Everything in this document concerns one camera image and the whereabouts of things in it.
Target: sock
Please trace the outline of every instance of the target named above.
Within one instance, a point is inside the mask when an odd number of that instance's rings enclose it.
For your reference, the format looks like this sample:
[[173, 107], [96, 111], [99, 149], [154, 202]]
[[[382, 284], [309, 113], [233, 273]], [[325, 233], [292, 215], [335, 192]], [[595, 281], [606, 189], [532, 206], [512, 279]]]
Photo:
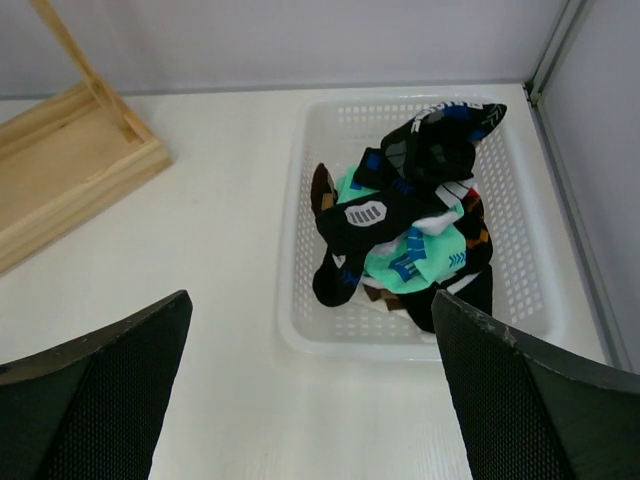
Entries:
[[[475, 148], [468, 153], [475, 158]], [[384, 190], [391, 186], [401, 186], [405, 182], [396, 171], [391, 161], [380, 151], [367, 148], [360, 164], [353, 174], [353, 182], [358, 188]], [[444, 205], [452, 208], [457, 205], [475, 184], [473, 176], [469, 174], [464, 180], [445, 178], [443, 183], [430, 185], [416, 184], [411, 192], [422, 202], [434, 205]]]
[[333, 207], [338, 194], [333, 185], [331, 174], [323, 163], [316, 167], [311, 180], [311, 210], [317, 217], [321, 211]]
[[402, 179], [379, 150], [365, 151], [353, 174], [353, 182], [357, 186], [382, 189], [345, 203], [340, 201], [317, 216], [318, 232], [336, 255], [368, 252], [375, 245], [397, 238], [414, 221], [448, 210], [435, 194], [435, 188], [416, 188]]
[[313, 276], [313, 292], [326, 307], [337, 307], [349, 301], [358, 288], [366, 254], [350, 254], [335, 258], [329, 249], [322, 265]]
[[437, 237], [449, 225], [460, 220], [463, 215], [464, 208], [462, 207], [462, 204], [457, 203], [454, 208], [449, 210], [447, 213], [443, 213], [442, 215], [435, 217], [421, 218], [413, 222], [412, 226], [416, 227], [425, 235]]
[[385, 298], [384, 303], [387, 304], [387, 310], [395, 312], [396, 310], [405, 310], [404, 305], [399, 298]]
[[[458, 282], [467, 282], [467, 276], [456, 275], [454, 278], [441, 285], [432, 285], [421, 292], [398, 295], [400, 302], [407, 310], [411, 320], [423, 331], [435, 333], [433, 327], [433, 315], [431, 304], [436, 293], [441, 288], [452, 288]], [[460, 300], [476, 307], [487, 315], [493, 313], [493, 270], [491, 265], [487, 265], [479, 274], [473, 278], [463, 288], [455, 293]]]
[[466, 239], [466, 264], [460, 274], [479, 272], [491, 261], [493, 243], [484, 222], [484, 206], [478, 192], [469, 190], [462, 200], [465, 214], [454, 225]]
[[369, 300], [375, 302], [377, 300], [397, 300], [398, 296], [394, 293], [391, 293], [386, 288], [373, 288], [368, 285], [364, 285], [364, 292], [369, 297]]
[[425, 290], [465, 266], [466, 239], [453, 224], [438, 236], [412, 226], [396, 245], [383, 254], [379, 246], [372, 249], [364, 264], [368, 276], [395, 294]]
[[[333, 207], [338, 200], [331, 174], [322, 163], [313, 173], [310, 196], [311, 210], [316, 216]], [[313, 276], [312, 287], [318, 301], [327, 307], [349, 301], [362, 275], [364, 258], [359, 254], [348, 258], [334, 257], [327, 248], [322, 265]]]
[[444, 102], [422, 110], [384, 137], [382, 152], [414, 183], [462, 180], [471, 176], [473, 143], [495, 130], [506, 112], [503, 104]]

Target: wooden frame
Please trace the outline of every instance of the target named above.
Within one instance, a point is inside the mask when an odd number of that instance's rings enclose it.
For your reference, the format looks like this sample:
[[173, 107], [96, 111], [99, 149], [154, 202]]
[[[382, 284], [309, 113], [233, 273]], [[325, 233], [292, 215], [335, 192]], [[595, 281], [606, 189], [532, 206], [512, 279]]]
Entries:
[[0, 274], [172, 163], [49, 1], [30, 2], [84, 81], [0, 125]]

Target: white panel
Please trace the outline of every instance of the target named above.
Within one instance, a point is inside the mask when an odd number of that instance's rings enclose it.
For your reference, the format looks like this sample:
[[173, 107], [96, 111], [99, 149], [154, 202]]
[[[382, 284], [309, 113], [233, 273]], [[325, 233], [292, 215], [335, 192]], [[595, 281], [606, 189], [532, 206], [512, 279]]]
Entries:
[[594, 2], [544, 106], [634, 369], [640, 370], [640, 2]]
[[[78, 77], [27, 0], [0, 2], [0, 95]], [[119, 89], [517, 80], [563, 0], [53, 0]]]

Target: wooden base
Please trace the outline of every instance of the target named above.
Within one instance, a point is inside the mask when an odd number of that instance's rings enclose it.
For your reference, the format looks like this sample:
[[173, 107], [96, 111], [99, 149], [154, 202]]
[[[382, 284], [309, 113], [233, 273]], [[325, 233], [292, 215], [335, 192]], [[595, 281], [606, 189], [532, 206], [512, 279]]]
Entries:
[[171, 165], [115, 98], [124, 127], [86, 83], [0, 125], [0, 273]]

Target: white fabric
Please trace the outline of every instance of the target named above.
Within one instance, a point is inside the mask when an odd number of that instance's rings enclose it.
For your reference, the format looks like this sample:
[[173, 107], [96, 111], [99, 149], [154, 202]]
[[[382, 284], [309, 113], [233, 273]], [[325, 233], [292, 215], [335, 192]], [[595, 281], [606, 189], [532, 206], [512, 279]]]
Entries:
[[458, 280], [455, 283], [452, 283], [451, 285], [449, 285], [447, 287], [447, 291], [449, 293], [452, 294], [456, 294], [458, 293], [460, 290], [462, 290], [464, 287], [466, 287], [467, 285], [469, 285], [471, 282], [473, 282], [478, 275], [480, 275], [480, 272], [478, 273], [471, 273], [469, 275], [467, 275], [466, 277], [462, 277], [460, 280]]
[[449, 210], [447, 213], [438, 215], [437, 217], [425, 217], [413, 222], [413, 226], [417, 227], [425, 235], [437, 237], [445, 228], [453, 222], [459, 220], [461, 215], [456, 210]]
[[360, 279], [360, 282], [364, 285], [367, 285], [373, 288], [378, 288], [380, 290], [387, 288], [384, 285], [382, 285], [379, 281], [377, 281], [375, 278], [370, 277], [368, 275], [363, 275]]
[[447, 207], [451, 208], [467, 195], [473, 184], [473, 177], [460, 182], [446, 182], [436, 189], [436, 195]]
[[375, 247], [373, 247], [369, 251], [369, 253], [372, 253], [373, 255], [380, 255], [380, 256], [389, 255], [390, 253], [393, 253], [396, 250], [396, 248], [398, 248], [398, 245], [406, 236], [407, 236], [407, 233], [405, 232], [402, 235], [394, 238], [390, 242], [380, 243]]

